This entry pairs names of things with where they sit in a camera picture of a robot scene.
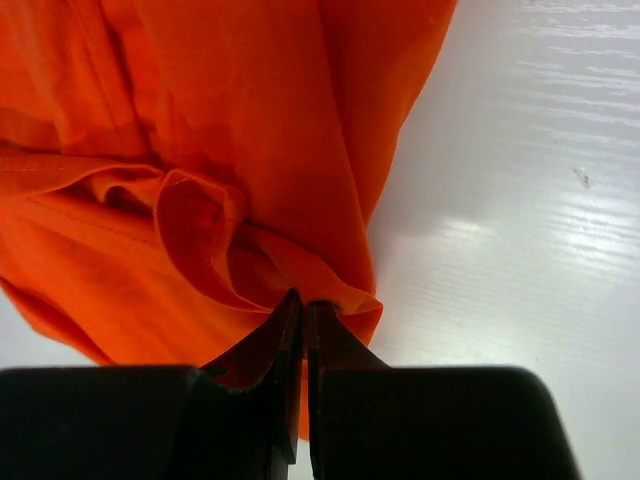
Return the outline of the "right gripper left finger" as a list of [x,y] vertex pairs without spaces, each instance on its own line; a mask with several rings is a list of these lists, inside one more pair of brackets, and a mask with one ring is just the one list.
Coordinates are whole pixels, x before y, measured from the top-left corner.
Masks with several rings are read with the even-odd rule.
[[296,461],[302,303],[288,292],[202,367],[1,373],[5,479],[284,479]]

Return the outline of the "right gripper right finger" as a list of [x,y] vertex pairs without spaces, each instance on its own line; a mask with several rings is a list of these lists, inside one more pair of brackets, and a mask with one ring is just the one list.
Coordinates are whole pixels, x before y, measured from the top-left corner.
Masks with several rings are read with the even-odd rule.
[[310,304],[309,435],[318,479],[576,479],[544,383],[515,367],[391,367]]

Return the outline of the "orange t shirt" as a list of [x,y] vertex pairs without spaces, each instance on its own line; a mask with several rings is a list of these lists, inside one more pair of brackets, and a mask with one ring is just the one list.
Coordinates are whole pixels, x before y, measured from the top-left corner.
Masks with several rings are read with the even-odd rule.
[[368,342],[367,226],[455,7],[3,2],[2,289],[103,365],[203,365],[289,290]]

